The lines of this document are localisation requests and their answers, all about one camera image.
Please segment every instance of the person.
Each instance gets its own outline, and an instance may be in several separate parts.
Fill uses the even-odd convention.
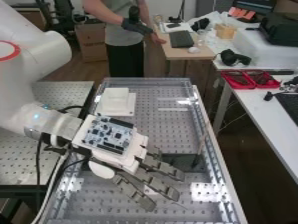
[[[84,0],[84,9],[107,23],[106,45],[112,77],[144,77],[144,35],[165,44],[152,30],[147,0]],[[145,25],[130,20],[130,10],[139,6]]]

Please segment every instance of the floor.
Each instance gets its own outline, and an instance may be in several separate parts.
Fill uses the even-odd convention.
[[[107,62],[83,63],[75,48],[72,61],[44,80],[95,81],[99,85],[107,75]],[[244,109],[236,103],[225,122],[243,113]],[[219,142],[249,223],[298,222],[297,184],[248,116],[221,131]],[[19,211],[14,224],[30,223],[32,214],[26,206]]]

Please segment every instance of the white circuit board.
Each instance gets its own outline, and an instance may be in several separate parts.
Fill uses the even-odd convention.
[[[107,116],[96,116],[83,143],[123,155],[134,135],[134,124]]]

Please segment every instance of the red tray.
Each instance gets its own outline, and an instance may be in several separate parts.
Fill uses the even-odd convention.
[[[247,70],[245,74],[253,80],[256,87],[260,89],[276,89],[281,87],[281,83],[265,71]]]
[[[235,89],[255,89],[256,83],[245,72],[239,70],[223,71],[221,76]]]

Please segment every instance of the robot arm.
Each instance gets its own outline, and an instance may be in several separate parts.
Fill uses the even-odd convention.
[[[31,83],[71,60],[71,47],[59,33],[42,32],[3,0],[0,17],[10,18],[0,20],[0,127],[36,140],[43,136],[52,146],[72,142],[74,151],[90,155],[94,173],[111,179],[147,211],[155,210],[156,203],[131,178],[179,201],[179,191],[149,172],[179,181],[184,173],[157,160],[160,152],[148,149],[148,137],[134,124],[100,115],[90,115],[83,123],[36,102]]]
[[[70,62],[70,44],[59,33],[40,31],[3,0],[0,15],[0,127],[36,140],[42,133],[72,140],[75,131],[60,133],[62,128],[71,130],[70,116],[36,102],[31,88]],[[79,128],[80,120],[72,122]]]

